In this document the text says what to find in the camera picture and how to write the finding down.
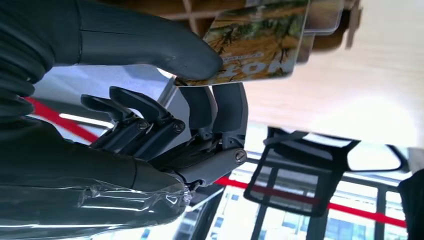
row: plastic wrap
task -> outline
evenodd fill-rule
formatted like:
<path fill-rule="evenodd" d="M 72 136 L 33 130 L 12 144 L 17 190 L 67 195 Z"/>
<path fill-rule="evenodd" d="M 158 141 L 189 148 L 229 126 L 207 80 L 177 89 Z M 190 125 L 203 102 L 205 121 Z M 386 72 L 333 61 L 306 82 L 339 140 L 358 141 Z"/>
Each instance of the plastic wrap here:
<path fill-rule="evenodd" d="M 81 238 L 167 224 L 191 200 L 182 183 L 143 192 L 67 177 L 1 176 L 0 191 L 2 240 Z"/>

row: dark gray plastic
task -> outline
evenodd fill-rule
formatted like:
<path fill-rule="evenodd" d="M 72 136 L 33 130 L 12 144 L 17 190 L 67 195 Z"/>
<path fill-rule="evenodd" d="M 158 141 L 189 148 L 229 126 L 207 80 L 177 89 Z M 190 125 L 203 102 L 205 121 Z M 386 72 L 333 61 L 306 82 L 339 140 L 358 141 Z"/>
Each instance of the dark gray plastic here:
<path fill-rule="evenodd" d="M 249 106 L 243 84 L 214 85 L 212 90 L 218 106 L 213 132 L 222 133 L 224 149 L 244 147 Z"/>
<path fill-rule="evenodd" d="M 171 113 L 166 108 L 143 93 L 111 86 L 109 94 L 114 102 L 127 108 L 138 110 L 148 122 L 171 116 Z"/>
<path fill-rule="evenodd" d="M 130 109 L 120 106 L 110 99 L 98 96 L 83 94 L 81 95 L 81 104 L 92 111 L 109 114 L 115 122 L 129 118 L 133 114 Z"/>
<path fill-rule="evenodd" d="M 243 154 L 236 161 L 237 153 Z M 175 171 L 184 177 L 187 183 L 198 180 L 202 181 L 203 186 L 213 184 L 216 180 L 225 174 L 233 171 L 248 159 L 247 153 L 242 148 L 233 148 L 218 152 L 214 156 L 201 161 L 190 167 L 176 169 Z"/>
<path fill-rule="evenodd" d="M 212 127 L 218 108 L 209 87 L 180 87 L 179 90 L 190 108 L 190 129 L 198 130 Z"/>

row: window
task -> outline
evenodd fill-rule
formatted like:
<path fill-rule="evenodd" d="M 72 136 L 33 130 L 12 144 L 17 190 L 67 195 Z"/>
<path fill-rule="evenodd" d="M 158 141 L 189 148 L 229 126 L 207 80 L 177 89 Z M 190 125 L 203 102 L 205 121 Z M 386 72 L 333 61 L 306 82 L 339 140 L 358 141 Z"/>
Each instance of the window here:
<path fill-rule="evenodd" d="M 267 235 L 266 230 L 260 230 L 259 237 L 257 240 L 265 240 L 265 236 Z"/>
<path fill-rule="evenodd" d="M 222 218 L 222 217 L 217 217 L 216 218 L 216 221 L 215 221 L 215 225 L 214 225 L 214 227 L 216 227 L 216 228 L 220 228 L 222 225 L 223 225 L 223 221 L 224 221 L 224 218 Z"/>
<path fill-rule="evenodd" d="M 388 191 L 385 194 L 385 214 L 388 217 L 405 220 L 405 214 L 402 209 L 401 195 L 397 192 Z M 406 228 L 384 225 L 384 240 L 407 240 L 408 233 Z"/>
<path fill-rule="evenodd" d="M 141 234 L 141 240 L 147 240 L 150 234 L 150 229 L 145 229 L 144 232 Z"/>
<path fill-rule="evenodd" d="M 238 201 L 239 200 L 239 196 L 238 195 L 232 195 L 231 196 L 231 200 L 234 200 L 234 201 Z"/>
<path fill-rule="evenodd" d="M 341 181 L 331 202 L 368 212 L 377 210 L 377 188 Z M 325 240 L 373 240 L 375 221 L 330 209 Z"/>
<path fill-rule="evenodd" d="M 248 183 L 255 168 L 256 164 L 246 162 L 234 170 L 229 178 Z M 259 204 L 242 197 L 243 193 L 244 189 L 238 187 L 225 188 L 223 196 L 228 197 L 223 197 L 219 203 L 207 240 L 251 239 Z"/>
<path fill-rule="evenodd" d="M 266 209 L 265 218 L 261 228 L 262 232 L 266 235 L 263 240 L 276 240 L 276 239 L 293 239 L 305 240 L 309 217 L 298 215 L 291 212 L 285 212 L 278 209 L 268 207 Z"/>

